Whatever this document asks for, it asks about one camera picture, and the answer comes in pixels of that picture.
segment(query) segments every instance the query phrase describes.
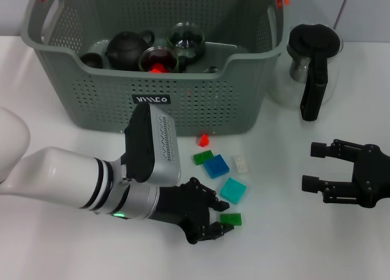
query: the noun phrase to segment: black teapot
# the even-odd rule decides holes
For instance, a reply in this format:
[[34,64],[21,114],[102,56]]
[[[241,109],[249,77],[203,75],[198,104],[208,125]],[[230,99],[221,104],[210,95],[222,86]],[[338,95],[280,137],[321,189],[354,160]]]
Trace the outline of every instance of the black teapot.
[[[148,43],[144,37],[151,39]],[[138,61],[142,53],[154,43],[154,33],[144,31],[140,34],[121,32],[115,36],[107,46],[105,55],[113,68],[123,71],[138,71]]]

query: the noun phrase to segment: building block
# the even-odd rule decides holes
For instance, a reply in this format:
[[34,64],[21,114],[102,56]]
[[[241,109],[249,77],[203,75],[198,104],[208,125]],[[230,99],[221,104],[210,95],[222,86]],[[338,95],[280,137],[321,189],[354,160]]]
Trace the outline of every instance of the building block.
[[224,175],[230,171],[229,166],[227,166],[221,155],[217,155],[214,158],[205,161],[203,165],[205,166],[208,175],[210,175],[212,179]]
[[208,135],[202,135],[200,138],[199,146],[206,147],[210,143]]
[[241,219],[241,214],[220,214],[219,216],[219,222],[226,223],[226,224],[232,224],[234,226],[241,226],[243,225],[243,221]]
[[234,160],[234,163],[236,165],[237,172],[239,174],[249,172],[248,165],[247,165],[243,156],[240,156],[240,155],[233,156],[233,160]]
[[214,157],[214,154],[211,150],[208,150],[206,152],[202,152],[199,154],[194,155],[194,162],[196,165],[203,164],[205,161],[210,160]]
[[243,197],[247,187],[240,182],[229,178],[219,195],[233,204],[238,204]]

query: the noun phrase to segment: white table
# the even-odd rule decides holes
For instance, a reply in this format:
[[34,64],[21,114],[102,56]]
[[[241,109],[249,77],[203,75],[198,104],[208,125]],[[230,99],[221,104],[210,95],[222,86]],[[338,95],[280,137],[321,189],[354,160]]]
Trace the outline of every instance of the white table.
[[[249,186],[243,226],[189,245],[183,232],[152,220],[120,220],[3,196],[0,279],[389,279],[390,199],[374,209],[324,204],[300,190],[303,174],[350,181],[352,164],[310,157],[311,142],[334,138],[378,144],[390,154],[390,44],[346,43],[339,85],[314,123],[266,98],[245,135],[212,137],[211,148],[242,155],[250,173],[231,175]],[[87,131],[68,118],[32,49],[0,37],[0,105],[29,125],[28,154],[58,146],[106,160],[124,152],[124,136]],[[181,183],[191,176],[214,189],[191,155],[195,138],[179,138]]]

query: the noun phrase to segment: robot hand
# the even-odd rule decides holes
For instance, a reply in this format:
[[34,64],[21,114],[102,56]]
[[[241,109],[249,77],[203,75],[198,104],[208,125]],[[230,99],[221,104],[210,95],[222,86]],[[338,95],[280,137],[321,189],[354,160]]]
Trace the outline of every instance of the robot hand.
[[359,204],[373,208],[383,198],[390,198],[390,157],[376,145],[357,145],[334,140],[330,146],[311,144],[311,156],[326,156],[353,162],[351,182],[321,181],[312,176],[303,176],[304,192],[322,192],[324,203]]
[[88,209],[122,219],[150,218],[180,226],[189,243],[216,239],[234,226],[210,224],[209,208],[229,204],[191,178],[180,187],[174,120],[139,104],[125,130],[126,152],[114,162],[58,148],[23,159],[30,134],[22,119],[0,107],[0,195]]

